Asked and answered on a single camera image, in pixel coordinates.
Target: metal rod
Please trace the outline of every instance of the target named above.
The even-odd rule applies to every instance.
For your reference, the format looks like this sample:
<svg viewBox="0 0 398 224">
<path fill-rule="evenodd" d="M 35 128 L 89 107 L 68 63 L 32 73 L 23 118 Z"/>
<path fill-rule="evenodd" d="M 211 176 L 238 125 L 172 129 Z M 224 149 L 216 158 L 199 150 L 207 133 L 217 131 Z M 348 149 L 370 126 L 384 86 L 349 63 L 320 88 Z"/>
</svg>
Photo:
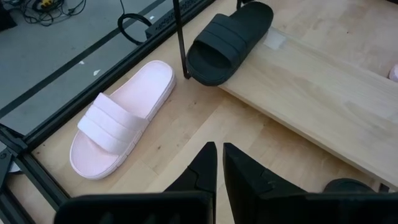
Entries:
<svg viewBox="0 0 398 224">
<path fill-rule="evenodd" d="M 191 76 L 188 74 L 187 63 L 185 62 L 185 46 L 184 46 L 184 36 L 182 34 L 180 2 L 178 0 L 173 0 L 173 7 L 174 7 L 175 23 L 177 25 L 178 45 L 180 46 L 182 72 L 184 74 L 184 77 L 186 79 L 189 79 L 191 78 Z"/>
</svg>

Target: wooden plank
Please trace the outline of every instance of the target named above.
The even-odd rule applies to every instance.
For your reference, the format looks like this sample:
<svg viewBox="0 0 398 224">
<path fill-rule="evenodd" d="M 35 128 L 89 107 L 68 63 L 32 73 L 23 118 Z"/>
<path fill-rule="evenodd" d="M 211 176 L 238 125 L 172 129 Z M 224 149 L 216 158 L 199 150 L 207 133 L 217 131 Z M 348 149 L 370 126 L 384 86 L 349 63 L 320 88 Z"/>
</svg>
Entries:
<svg viewBox="0 0 398 224">
<path fill-rule="evenodd" d="M 222 89 L 398 187 L 398 84 L 275 29 Z"/>
</svg>

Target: black object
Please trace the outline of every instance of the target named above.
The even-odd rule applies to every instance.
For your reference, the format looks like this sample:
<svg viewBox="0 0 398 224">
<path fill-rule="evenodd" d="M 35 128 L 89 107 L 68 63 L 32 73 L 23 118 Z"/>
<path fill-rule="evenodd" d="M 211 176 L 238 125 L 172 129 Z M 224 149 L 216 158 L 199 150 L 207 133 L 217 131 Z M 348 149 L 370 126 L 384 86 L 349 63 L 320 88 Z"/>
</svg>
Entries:
<svg viewBox="0 0 398 224">
<path fill-rule="evenodd" d="M 341 178 L 332 180 L 329 182 L 325 189 L 326 192 L 357 192 L 357 193 L 374 193 L 374 190 L 367 186 L 366 184 L 359 182 L 357 180 L 349 179 L 349 178 Z"/>
<path fill-rule="evenodd" d="M 261 2 L 249 2 L 229 17 L 217 14 L 188 51 L 189 74 L 206 86 L 224 83 L 268 31 L 273 17 Z"/>
<path fill-rule="evenodd" d="M 398 195 L 376 194 L 356 180 L 334 180 L 324 193 L 311 194 L 230 143 L 223 160 L 235 224 L 398 222 Z"/>
<path fill-rule="evenodd" d="M 0 31 L 15 27 L 17 24 L 11 18 L 10 13 L 5 10 L 0 1 Z"/>
<path fill-rule="evenodd" d="M 363 184 L 355 180 L 332 181 L 328 188 L 339 192 L 307 193 L 231 143 L 224 143 L 223 164 L 236 224 L 398 222 L 398 195 L 358 190 Z M 208 142 L 165 192 L 74 198 L 60 208 L 55 224 L 215 223 L 216 171 L 216 146 Z"/>
<path fill-rule="evenodd" d="M 215 223 L 216 181 L 216 146 L 208 142 L 165 192 L 73 198 L 54 223 Z"/>
<path fill-rule="evenodd" d="M 127 14 L 123 13 L 123 15 L 122 15 L 121 17 L 119 17 L 119 19 L 118 19 L 118 28 L 119 28 L 119 30 L 120 30 L 120 33 L 122 33 L 123 36 L 124 36 L 125 38 L 127 38 L 127 40 L 130 40 L 132 43 L 134 43 L 134 44 L 136 44 L 136 45 L 141 45 L 143 42 L 138 41 L 138 40 L 132 38 L 132 37 L 131 37 L 129 34 L 127 34 L 127 32 L 124 30 L 124 27 L 123 27 L 123 20 L 125 20 L 125 19 L 135 19 L 135 20 L 141 21 L 141 22 L 143 22 L 145 25 L 147 25 L 148 27 L 150 27 L 150 26 L 152 25 L 152 23 L 151 23 L 147 18 L 145 18 L 144 16 L 142 16 L 142 15 L 140 15 L 140 14 L 136 14 L 136 13 L 127 13 Z"/>
</svg>

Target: black metal frame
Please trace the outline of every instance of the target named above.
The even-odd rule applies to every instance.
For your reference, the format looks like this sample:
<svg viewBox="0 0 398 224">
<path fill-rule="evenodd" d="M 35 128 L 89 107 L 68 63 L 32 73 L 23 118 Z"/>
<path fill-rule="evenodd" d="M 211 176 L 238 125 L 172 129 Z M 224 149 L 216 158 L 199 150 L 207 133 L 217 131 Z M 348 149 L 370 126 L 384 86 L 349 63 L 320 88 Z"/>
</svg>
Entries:
<svg viewBox="0 0 398 224">
<path fill-rule="evenodd" d="M 0 125 L 0 128 L 3 130 L 3 132 L 0 133 L 1 141 L 7 146 L 7 148 L 0 153 L 0 218 L 4 223 L 34 223 L 33 219 L 6 185 L 8 170 L 11 163 L 15 162 L 20 167 L 22 173 L 29 178 L 54 210 L 57 211 L 61 204 L 65 203 L 70 196 L 47 172 L 40 162 L 32 156 L 31 152 L 86 105 L 91 103 L 99 92 L 111 86 L 133 66 L 138 64 L 144 57 L 167 40 L 178 27 L 180 29 L 178 32 L 178 40 L 180 40 L 180 36 L 182 37 L 182 25 L 194 18 L 213 1 L 215 0 L 202 1 L 181 18 L 179 2 L 178 0 L 173 0 L 174 9 L 178 9 L 177 13 L 175 13 L 177 16 L 177 24 L 171 23 L 169 26 L 164 27 L 157 35 L 149 37 L 147 41 L 138 46 L 136 50 L 109 69 L 104 75 L 85 88 L 81 93 L 27 135 L 23 136 L 8 127 Z"/>
</svg>

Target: tangled wires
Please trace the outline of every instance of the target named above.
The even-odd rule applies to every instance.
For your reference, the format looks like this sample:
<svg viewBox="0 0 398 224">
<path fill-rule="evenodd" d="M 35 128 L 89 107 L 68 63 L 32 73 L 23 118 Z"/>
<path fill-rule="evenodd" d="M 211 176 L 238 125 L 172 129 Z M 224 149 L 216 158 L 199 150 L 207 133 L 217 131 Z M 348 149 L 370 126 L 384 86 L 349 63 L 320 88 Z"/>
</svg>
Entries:
<svg viewBox="0 0 398 224">
<path fill-rule="evenodd" d="M 4 1 L 4 4 L 13 6 L 10 10 L 20 11 L 25 21 L 29 24 L 51 26 L 54 22 L 61 22 L 71 16 L 83 12 L 86 0 L 81 0 L 75 7 L 64 9 L 65 0 L 54 0 L 48 7 L 41 7 L 42 0 L 22 0 L 20 4 Z"/>
</svg>

